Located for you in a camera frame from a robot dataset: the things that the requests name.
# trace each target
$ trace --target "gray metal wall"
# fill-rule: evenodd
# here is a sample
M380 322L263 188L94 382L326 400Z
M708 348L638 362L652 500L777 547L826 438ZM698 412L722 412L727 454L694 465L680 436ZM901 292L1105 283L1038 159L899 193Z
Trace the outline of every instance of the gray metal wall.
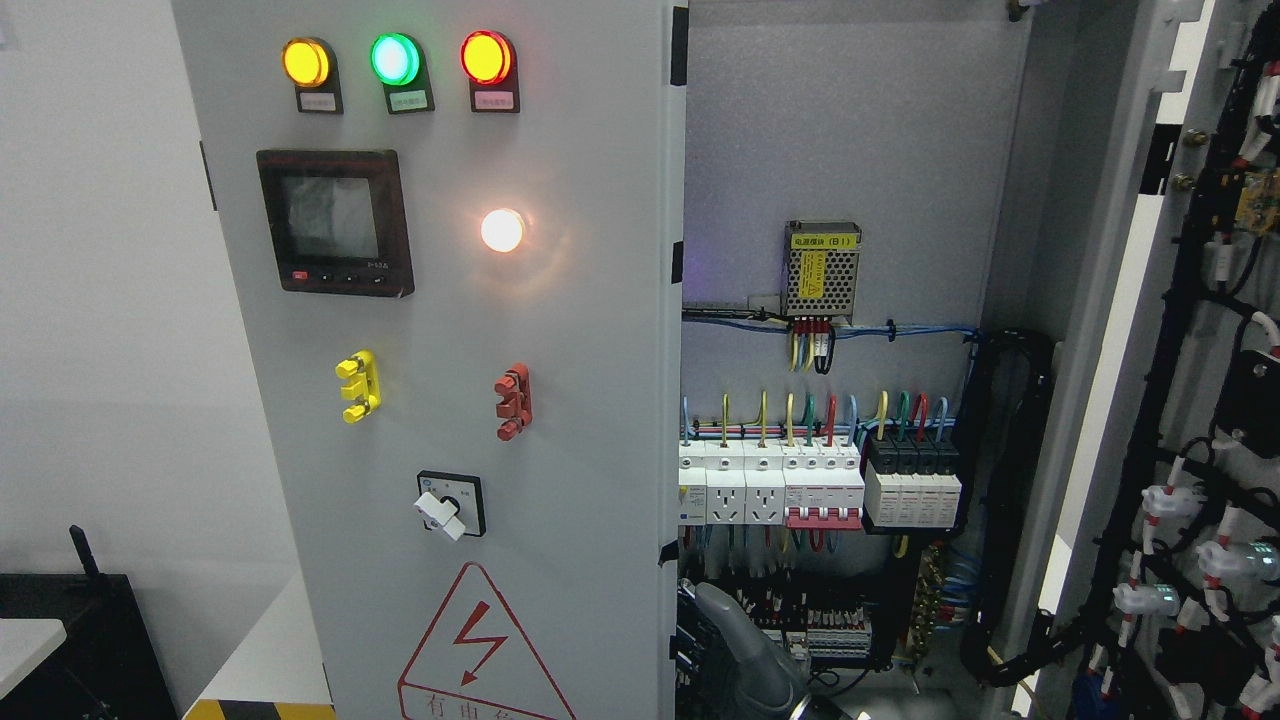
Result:
M174 10L338 714L399 716L401 671L475 561L577 717L668 716L675 577L657 557L675 537L669 269L684 167L682 91L666 85L669 4L177 0ZM470 111L457 56L481 27L516 46L518 115ZM422 44L434 113L388 117L367 64L388 31ZM294 110L279 54L307 35L338 55L342 117ZM417 291L283 292L255 167L265 147L394 149ZM529 223L511 255L477 237L484 213L502 206ZM334 365L361 347L378 355L385 400L348 427ZM502 443L493 383L517 360L532 373L535 419ZM411 507L422 469L484 479L486 537L451 544L424 530ZM485 646L471 650L477 660ZM480 676L460 694L548 691L529 666Z

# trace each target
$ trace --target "white table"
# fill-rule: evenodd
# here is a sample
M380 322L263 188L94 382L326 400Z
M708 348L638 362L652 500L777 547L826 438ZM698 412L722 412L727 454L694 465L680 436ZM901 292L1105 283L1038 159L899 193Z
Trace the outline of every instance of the white table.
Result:
M0 697L18 687L65 639L61 620L0 619Z

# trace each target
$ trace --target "socket outlet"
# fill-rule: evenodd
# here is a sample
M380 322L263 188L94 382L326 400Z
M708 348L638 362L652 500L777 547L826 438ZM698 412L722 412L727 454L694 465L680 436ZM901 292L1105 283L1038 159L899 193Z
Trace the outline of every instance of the socket outlet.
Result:
M744 523L748 525L781 525L786 518L783 501L787 483L781 470L746 471Z
M707 470L707 523L739 525L746 514L746 482L741 470Z

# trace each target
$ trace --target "warning sign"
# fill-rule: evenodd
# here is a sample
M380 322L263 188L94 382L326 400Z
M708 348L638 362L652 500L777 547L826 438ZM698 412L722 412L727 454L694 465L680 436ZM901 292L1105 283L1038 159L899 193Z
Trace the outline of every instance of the warning sign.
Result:
M398 687L406 720L577 720L477 562L458 571Z

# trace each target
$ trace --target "green wire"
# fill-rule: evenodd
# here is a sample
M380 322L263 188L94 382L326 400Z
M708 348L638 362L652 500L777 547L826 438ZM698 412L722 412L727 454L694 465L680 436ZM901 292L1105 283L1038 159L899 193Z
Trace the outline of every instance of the green wire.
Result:
M902 395L897 396L897 441L906 442L906 423L909 415L911 414L911 393L902 391Z
M800 424L804 425L804 428L806 430L805 432L805 441L804 441L804 443L805 443L805 446L809 446L809 447L813 447L813 424L814 424L814 420L817 419L817 418L814 418L814 415L815 415L815 411L814 411L814 407L813 407L813 393L812 392L806 392L806 393L804 393L804 419L800 420Z

